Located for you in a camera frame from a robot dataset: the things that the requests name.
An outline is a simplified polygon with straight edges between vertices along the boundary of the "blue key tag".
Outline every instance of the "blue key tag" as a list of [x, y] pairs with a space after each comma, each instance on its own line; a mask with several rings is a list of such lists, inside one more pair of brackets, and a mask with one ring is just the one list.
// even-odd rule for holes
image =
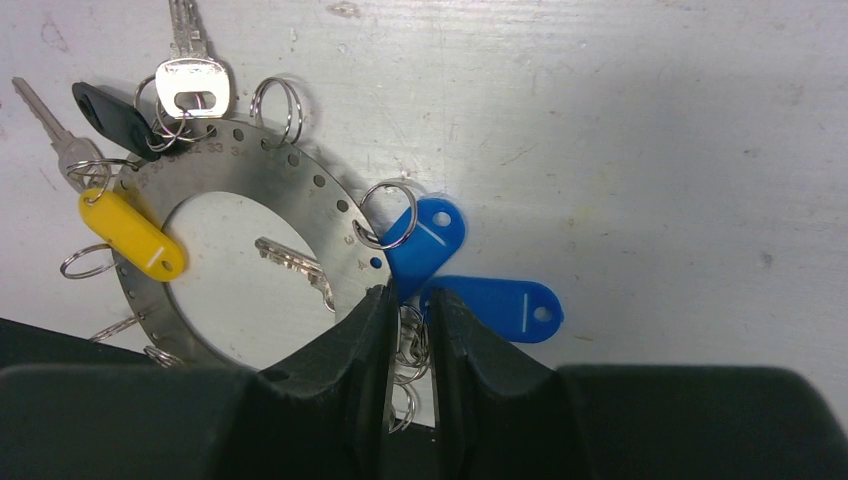
[[510, 342], [539, 343], [562, 325], [565, 314], [548, 287], [521, 280], [445, 276], [436, 277], [421, 291], [420, 307], [427, 311], [433, 287], [456, 292], [487, 327]]
[[[403, 303], [413, 296], [465, 241], [465, 221], [456, 205], [443, 198], [418, 200], [418, 223], [400, 246], [386, 250], [392, 278]], [[407, 209], [380, 239], [389, 245], [409, 226]]]

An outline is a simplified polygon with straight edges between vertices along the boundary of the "round metal key holder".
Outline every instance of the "round metal key holder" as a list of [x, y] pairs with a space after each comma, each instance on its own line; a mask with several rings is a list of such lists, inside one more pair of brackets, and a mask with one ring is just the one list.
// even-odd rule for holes
[[[344, 319], [367, 288], [385, 285], [390, 269], [380, 250], [357, 241], [351, 222], [369, 225], [357, 202], [315, 160], [290, 144], [268, 148], [269, 133], [242, 122], [189, 120], [198, 132], [212, 132], [187, 145], [178, 157], [125, 167], [114, 191], [156, 227], [186, 200], [207, 192], [228, 192], [269, 208], [306, 241], [333, 289], [336, 321]], [[180, 313], [167, 284], [144, 275], [115, 252], [121, 287], [138, 322], [156, 348], [186, 364], [231, 364]]]

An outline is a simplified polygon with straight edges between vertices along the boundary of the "silver key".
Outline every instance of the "silver key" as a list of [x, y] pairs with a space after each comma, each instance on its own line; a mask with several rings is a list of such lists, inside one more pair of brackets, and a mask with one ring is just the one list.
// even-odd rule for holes
[[[168, 115], [174, 118], [220, 118], [230, 107], [230, 73], [206, 52], [206, 40], [197, 25], [191, 0], [168, 0], [171, 7], [171, 24], [174, 43], [171, 59], [156, 69], [156, 91]], [[177, 106], [177, 96], [209, 92], [215, 103], [206, 108], [185, 110]]]
[[259, 250], [260, 257], [306, 275], [309, 284], [324, 294], [324, 305], [327, 309], [331, 312], [336, 311], [333, 292], [330, 291], [330, 284], [327, 283], [324, 271], [317, 260], [265, 237], [257, 238], [254, 245]]
[[[26, 80], [20, 77], [15, 77], [12, 79], [12, 85], [15, 87], [15, 91], [18, 92], [18, 95], [24, 99], [24, 102], [29, 106], [29, 109], [32, 110], [32, 113], [35, 114], [35, 117], [41, 120], [41, 124], [44, 126], [44, 130], [47, 131], [47, 135], [50, 137], [50, 146], [53, 147], [53, 150], [56, 151], [56, 154], [59, 155], [59, 171], [62, 173], [62, 177], [71, 184], [71, 187], [74, 188], [77, 192], [82, 193], [82, 191], [86, 188], [86, 182], [80, 181], [79, 178], [72, 178], [68, 175], [69, 168], [76, 164], [77, 162], [82, 161], [92, 161], [92, 160], [100, 160], [103, 156], [100, 154], [100, 150], [97, 149], [97, 146], [87, 138], [77, 138], [62, 127], [62, 124], [56, 120], [56, 117], [50, 113], [50, 110], [47, 108], [47, 105], [38, 98], [38, 95], [32, 90], [32, 87], [29, 86]], [[80, 172], [82, 174], [90, 174], [92, 171], [91, 168], [87, 169], [87, 171]]]

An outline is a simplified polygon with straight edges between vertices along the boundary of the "white tabletop surface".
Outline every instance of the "white tabletop surface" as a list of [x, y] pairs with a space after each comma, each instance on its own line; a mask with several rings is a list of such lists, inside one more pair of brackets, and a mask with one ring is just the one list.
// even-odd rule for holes
[[[26, 78], [104, 154], [126, 155], [86, 123], [70, 85], [132, 92], [169, 55], [167, 3], [4, 7], [0, 316], [88, 337], [129, 310], [113, 273], [59, 275], [97, 238], [9, 80]], [[787, 367], [848, 421], [848, 3], [198, 0], [198, 11], [232, 67], [236, 112], [263, 78], [294, 79], [302, 148], [344, 166], [354, 196], [402, 176], [455, 199], [468, 237], [444, 272], [556, 292], [567, 318], [521, 347], [534, 358]], [[269, 95], [269, 117], [283, 118], [271, 106], [282, 101]], [[296, 274], [239, 253], [245, 224], [276, 219], [236, 210], [244, 218], [219, 222], [204, 208], [233, 207], [213, 200], [172, 227], [210, 238], [235, 273], [195, 270], [201, 283], [181, 294], [207, 312], [185, 311], [261, 366], [320, 333], [290, 319], [320, 305], [304, 303]], [[294, 286], [239, 293], [275, 275]], [[131, 329], [111, 343], [148, 341]]]

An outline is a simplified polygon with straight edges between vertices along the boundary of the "yellow key tag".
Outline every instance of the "yellow key tag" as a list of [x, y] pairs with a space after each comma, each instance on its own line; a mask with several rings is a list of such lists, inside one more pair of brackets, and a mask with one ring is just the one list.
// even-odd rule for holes
[[114, 192], [99, 188], [82, 192], [82, 221], [139, 270], [159, 282], [170, 282], [185, 269], [182, 249]]

